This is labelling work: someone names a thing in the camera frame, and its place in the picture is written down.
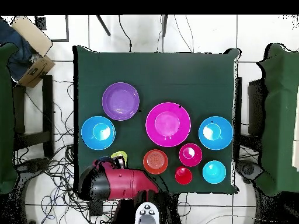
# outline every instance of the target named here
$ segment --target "small red bowl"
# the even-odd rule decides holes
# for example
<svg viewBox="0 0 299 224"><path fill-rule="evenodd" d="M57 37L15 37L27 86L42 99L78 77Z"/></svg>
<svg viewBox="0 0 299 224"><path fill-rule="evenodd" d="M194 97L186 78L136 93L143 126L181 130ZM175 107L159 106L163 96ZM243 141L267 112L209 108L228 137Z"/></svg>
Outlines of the small red bowl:
<svg viewBox="0 0 299 224"><path fill-rule="evenodd" d="M194 167L199 164L202 157L201 149L194 143L183 145L179 152L180 161L188 167Z"/></svg>
<svg viewBox="0 0 299 224"><path fill-rule="evenodd" d="M148 151L143 158L143 166L151 174L163 173L167 165L167 155L159 149Z"/></svg>
<svg viewBox="0 0 299 224"><path fill-rule="evenodd" d="M187 167L179 166L175 171L175 180L181 185L187 185L192 180L192 173Z"/></svg>

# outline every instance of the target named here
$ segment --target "cardboard box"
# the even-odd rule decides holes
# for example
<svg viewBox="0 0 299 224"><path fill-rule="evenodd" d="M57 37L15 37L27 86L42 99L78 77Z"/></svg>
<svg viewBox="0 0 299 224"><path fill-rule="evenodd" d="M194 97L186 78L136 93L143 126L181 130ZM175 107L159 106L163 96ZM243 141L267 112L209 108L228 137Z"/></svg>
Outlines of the cardboard box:
<svg viewBox="0 0 299 224"><path fill-rule="evenodd" d="M32 48L41 55L41 58L36 60L19 80L20 85L34 88L41 81L42 76L46 75L55 65L55 63L46 56L53 43L25 16L16 17L12 23L12 28L27 40Z"/></svg>

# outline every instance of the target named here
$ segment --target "pink bowl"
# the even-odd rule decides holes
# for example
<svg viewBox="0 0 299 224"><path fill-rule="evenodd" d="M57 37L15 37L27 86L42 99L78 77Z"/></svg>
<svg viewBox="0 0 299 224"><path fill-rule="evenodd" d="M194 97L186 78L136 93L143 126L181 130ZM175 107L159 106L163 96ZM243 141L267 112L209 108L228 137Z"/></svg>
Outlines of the pink bowl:
<svg viewBox="0 0 299 224"><path fill-rule="evenodd" d="M180 161L188 167L196 166L203 157L201 149L194 143L183 145L179 152Z"/></svg>
<svg viewBox="0 0 299 224"><path fill-rule="evenodd" d="M165 102L156 105L149 112L145 129L155 144L173 147L181 144L188 137L191 120L182 106Z"/></svg>

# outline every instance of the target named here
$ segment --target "floor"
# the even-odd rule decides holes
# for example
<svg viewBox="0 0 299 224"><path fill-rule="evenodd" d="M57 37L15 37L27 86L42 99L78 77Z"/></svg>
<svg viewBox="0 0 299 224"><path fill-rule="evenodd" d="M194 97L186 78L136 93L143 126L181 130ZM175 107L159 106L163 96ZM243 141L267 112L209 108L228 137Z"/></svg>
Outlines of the floor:
<svg viewBox="0 0 299 224"><path fill-rule="evenodd" d="M164 39L164 52L174 53L192 49L192 37L185 15L169 15ZM55 111L55 140L60 133L65 133L66 121L73 111L73 64L72 45L81 45L100 52L128 52L129 42L119 25L118 16L102 16L111 32L108 37L96 16L69 16L68 42L54 42L47 53L55 62L55 67L48 73L54 82L54 111ZM229 48L239 48L242 55L238 63L238 76L242 81L242 133L248 133L248 82L262 77L262 71L255 64L263 59L263 53L269 43L283 43L289 50L299 49L299 24L297 16L283 15L187 15L194 40L195 53L223 53ZM162 42L157 46L158 35L161 31L160 15L123 15L121 24L131 38L134 52L162 51ZM61 16L49 17L48 30L45 31L50 39L65 39L65 20ZM42 109L41 86L27 88L27 93L37 107ZM26 132L41 131L42 114L33 103L26 98L25 125ZM67 126L74 127L73 115L67 119ZM65 144L72 144L71 135L64 135ZM55 142L55 148L62 146L62 139ZM43 157L41 145L30 147L25 158ZM253 224L255 216L255 194L251 185L244 184L238 174L235 175L235 185L239 192L235 195L224 194L181 194L178 212L183 224ZM53 206L51 216L45 218L50 208L46 206L53 198L56 186L49 176L42 174L33 179L27 189L26 213L28 219L34 219L39 224L89 224L81 212L61 204ZM112 202L106 202L105 208L111 210Z"/></svg>

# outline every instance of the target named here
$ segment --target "blue bowl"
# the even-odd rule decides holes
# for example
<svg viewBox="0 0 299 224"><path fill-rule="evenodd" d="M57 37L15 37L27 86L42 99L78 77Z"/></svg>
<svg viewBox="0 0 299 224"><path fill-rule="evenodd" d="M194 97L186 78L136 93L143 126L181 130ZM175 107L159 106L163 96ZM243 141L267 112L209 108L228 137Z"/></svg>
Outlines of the blue bowl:
<svg viewBox="0 0 299 224"><path fill-rule="evenodd" d="M87 119L81 128L81 137L87 147L96 151L108 148L115 139L115 128L102 116Z"/></svg>
<svg viewBox="0 0 299 224"><path fill-rule="evenodd" d="M227 170L225 166L217 160L212 160L203 167L203 177L210 184L222 182L226 174Z"/></svg>
<svg viewBox="0 0 299 224"><path fill-rule="evenodd" d="M199 126L199 140L208 149L218 151L227 147L233 136L231 123L225 118L212 116Z"/></svg>

